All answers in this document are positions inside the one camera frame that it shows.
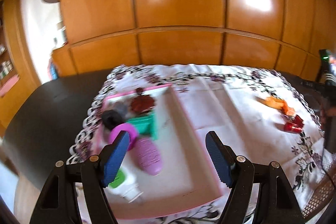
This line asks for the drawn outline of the white green plug device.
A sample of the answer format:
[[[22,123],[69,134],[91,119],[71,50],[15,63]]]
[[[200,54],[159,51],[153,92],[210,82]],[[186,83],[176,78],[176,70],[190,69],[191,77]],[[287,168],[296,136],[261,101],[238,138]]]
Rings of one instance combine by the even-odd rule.
[[[135,201],[143,194],[135,174],[124,166],[117,171],[116,177],[109,183],[107,189],[112,194],[127,200],[128,203]]]

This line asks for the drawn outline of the red plastic toy piece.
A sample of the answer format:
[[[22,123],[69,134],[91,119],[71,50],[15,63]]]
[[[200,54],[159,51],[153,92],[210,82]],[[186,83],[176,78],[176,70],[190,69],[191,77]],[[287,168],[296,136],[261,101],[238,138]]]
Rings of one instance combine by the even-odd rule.
[[[284,124],[284,131],[300,134],[303,132],[303,127],[303,119],[299,115],[296,115],[295,117],[291,117],[290,120]]]

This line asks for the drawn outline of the orange linked cube blocks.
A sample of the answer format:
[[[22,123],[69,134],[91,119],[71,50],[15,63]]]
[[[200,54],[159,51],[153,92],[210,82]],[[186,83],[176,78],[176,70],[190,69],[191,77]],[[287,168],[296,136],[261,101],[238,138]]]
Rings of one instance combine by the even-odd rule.
[[[276,109],[280,111],[282,114],[286,116],[294,116],[295,115],[295,110],[292,107],[289,107],[287,102],[283,99],[274,97],[274,96],[268,96],[267,98],[260,98],[260,97],[255,97],[255,99],[264,104],[265,106],[268,106],[272,109]]]

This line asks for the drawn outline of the magenta plastic cup piece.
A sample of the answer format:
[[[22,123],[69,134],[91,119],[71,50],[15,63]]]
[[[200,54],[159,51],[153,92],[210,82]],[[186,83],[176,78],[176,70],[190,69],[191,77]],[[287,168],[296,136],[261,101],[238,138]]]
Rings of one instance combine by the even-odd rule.
[[[138,130],[130,123],[122,123],[112,129],[108,137],[108,142],[109,144],[112,144],[118,134],[122,131],[125,131],[129,134],[129,147],[127,150],[130,151],[134,148],[135,142],[139,136]]]

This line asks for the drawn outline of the purple oval brush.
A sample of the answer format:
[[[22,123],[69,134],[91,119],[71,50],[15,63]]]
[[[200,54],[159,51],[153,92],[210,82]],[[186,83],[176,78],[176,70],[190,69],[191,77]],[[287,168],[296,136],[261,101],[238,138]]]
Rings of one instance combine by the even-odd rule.
[[[134,145],[137,164],[151,176],[157,176],[163,167],[159,149],[150,138],[139,138]]]

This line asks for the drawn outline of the green plastic spool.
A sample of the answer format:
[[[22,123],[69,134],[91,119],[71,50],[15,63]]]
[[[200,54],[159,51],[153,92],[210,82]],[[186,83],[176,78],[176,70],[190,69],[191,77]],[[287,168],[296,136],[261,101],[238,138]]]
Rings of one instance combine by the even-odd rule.
[[[150,137],[152,140],[158,139],[157,119],[154,110],[144,115],[130,118],[126,122],[132,124],[140,135]]]

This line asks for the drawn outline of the dark brown carved ornament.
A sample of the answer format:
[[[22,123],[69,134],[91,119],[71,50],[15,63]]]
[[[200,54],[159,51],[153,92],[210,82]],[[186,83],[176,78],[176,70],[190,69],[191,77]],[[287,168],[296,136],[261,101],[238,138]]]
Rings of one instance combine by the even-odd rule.
[[[130,109],[137,115],[147,113],[155,107],[155,99],[148,94],[144,94],[143,88],[135,90],[136,96],[130,102]]]

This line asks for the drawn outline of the white embroidered floral tablecloth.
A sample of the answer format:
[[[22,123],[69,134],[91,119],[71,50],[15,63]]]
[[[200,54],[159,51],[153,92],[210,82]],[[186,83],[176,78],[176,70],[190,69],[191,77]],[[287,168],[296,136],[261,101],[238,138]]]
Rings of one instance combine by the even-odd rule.
[[[162,85],[172,87],[200,143],[205,145],[206,133],[215,131],[224,144],[252,162],[279,162],[303,217],[308,222],[315,220],[323,208],[315,191],[335,161],[323,150],[324,134],[318,116],[304,96],[276,71],[195,64],[116,67],[93,99],[83,128],[70,148],[68,163],[81,162],[106,144],[101,123],[105,109],[116,101],[130,99],[136,88],[145,90]],[[291,117],[255,99],[268,96],[283,99],[294,108],[292,117],[299,115],[304,122],[302,133],[285,132],[284,124]],[[220,181],[219,188],[222,195],[198,209],[152,219],[119,220],[122,223],[215,223],[230,193]]]

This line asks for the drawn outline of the pink cardboard tray box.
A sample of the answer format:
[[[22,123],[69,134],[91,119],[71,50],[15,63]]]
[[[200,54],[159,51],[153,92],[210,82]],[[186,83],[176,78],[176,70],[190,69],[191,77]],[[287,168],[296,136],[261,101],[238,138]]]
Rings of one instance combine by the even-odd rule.
[[[144,93],[156,100],[158,137],[154,144],[163,169],[155,176],[149,175],[136,164],[135,151],[127,152],[121,165],[135,175],[143,194],[132,202],[108,194],[114,216],[123,220],[173,216],[219,198],[222,191],[205,145],[197,138],[172,87],[146,88]]]

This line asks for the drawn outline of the wooden shelf cabinet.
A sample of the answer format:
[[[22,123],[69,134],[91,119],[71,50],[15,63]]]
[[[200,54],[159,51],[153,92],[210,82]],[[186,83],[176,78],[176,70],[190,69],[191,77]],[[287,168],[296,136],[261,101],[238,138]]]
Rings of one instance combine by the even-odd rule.
[[[41,86],[27,46],[21,0],[1,0],[7,49],[19,80],[1,97],[1,125],[7,128],[27,98]]]

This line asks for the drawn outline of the wooden wall cabinet panels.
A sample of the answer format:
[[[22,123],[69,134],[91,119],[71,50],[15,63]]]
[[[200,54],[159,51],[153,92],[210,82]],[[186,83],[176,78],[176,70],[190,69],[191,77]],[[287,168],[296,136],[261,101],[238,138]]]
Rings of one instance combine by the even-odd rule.
[[[120,64],[242,65],[315,79],[335,0],[60,0],[61,76]]]

